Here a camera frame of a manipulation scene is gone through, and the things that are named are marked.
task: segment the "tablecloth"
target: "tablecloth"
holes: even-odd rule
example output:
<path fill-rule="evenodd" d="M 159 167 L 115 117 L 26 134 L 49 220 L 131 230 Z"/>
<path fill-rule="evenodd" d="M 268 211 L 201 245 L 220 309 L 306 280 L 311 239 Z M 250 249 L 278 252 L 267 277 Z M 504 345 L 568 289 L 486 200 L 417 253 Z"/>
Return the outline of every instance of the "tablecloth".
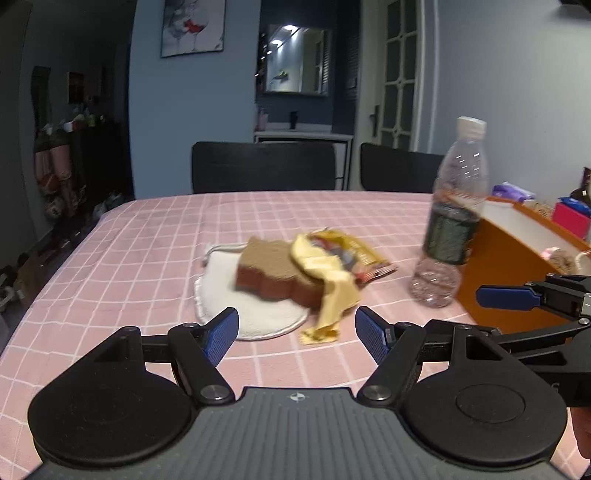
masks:
<path fill-rule="evenodd" d="M 195 320 L 193 280 L 209 245 L 343 229 L 399 266 L 363 290 L 362 304 L 391 323 L 423 325 L 433 317 L 471 323 L 457 303 L 432 310 L 407 293 L 429 207 L 423 194 L 255 192 L 137 200 L 107 213 L 45 286 L 0 358 L 0 478 L 23 478 L 40 462 L 27 407 L 44 385 L 121 326 L 156 335 Z M 356 392 L 375 368 L 351 314 L 336 343 L 304 346 L 298 332 L 232 345 L 219 370 L 237 395 L 245 385 Z M 147 367 L 172 379 L 168 365 Z M 423 376 L 445 367 L 425 364 Z M 570 422 L 553 462 L 572 478 L 588 464 Z"/>

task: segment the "pink box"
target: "pink box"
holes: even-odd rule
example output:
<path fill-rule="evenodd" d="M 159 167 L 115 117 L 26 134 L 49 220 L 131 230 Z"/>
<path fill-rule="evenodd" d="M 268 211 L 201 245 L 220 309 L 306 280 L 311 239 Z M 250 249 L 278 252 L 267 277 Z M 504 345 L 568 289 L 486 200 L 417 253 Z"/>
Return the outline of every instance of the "pink box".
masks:
<path fill-rule="evenodd" d="M 562 202 L 558 202 L 554 207 L 552 221 L 583 239 L 587 237 L 589 225 L 591 224 L 591 218 L 573 210 Z"/>

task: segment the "black circular disc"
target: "black circular disc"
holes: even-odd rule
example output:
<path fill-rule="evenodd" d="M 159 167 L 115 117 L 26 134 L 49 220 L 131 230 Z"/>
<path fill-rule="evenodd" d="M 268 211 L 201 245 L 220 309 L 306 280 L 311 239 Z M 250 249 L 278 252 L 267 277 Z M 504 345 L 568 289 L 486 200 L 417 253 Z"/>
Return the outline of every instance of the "black circular disc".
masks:
<path fill-rule="evenodd" d="M 469 361 L 425 378 L 409 392 L 402 415 L 444 457 L 494 467 L 549 459 L 567 422 L 558 393 L 507 362 Z"/>
<path fill-rule="evenodd" d="M 165 448 L 191 418 L 183 391 L 135 365 L 88 363 L 65 372 L 31 402 L 42 456 L 85 467 L 126 465 Z"/>

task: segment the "clear water bottle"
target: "clear water bottle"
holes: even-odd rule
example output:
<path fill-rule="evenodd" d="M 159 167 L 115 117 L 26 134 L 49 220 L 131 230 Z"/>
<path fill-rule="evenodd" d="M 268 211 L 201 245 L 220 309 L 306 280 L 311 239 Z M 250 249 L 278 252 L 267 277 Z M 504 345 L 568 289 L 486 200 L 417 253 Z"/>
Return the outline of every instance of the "clear water bottle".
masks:
<path fill-rule="evenodd" d="M 485 132 L 486 122 L 458 118 L 457 141 L 437 173 L 423 254 L 410 282 L 411 294 L 430 307 L 449 305 L 462 280 L 460 268 L 489 194 Z"/>

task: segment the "green bottle label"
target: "green bottle label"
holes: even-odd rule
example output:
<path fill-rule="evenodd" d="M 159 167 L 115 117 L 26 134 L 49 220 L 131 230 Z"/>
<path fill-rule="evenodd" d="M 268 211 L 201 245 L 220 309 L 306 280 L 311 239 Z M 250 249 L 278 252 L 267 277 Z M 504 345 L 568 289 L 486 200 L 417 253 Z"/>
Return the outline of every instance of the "green bottle label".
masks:
<path fill-rule="evenodd" d="M 437 261 L 463 265 L 478 222 L 478 215 L 467 208 L 433 203 L 423 251 Z"/>

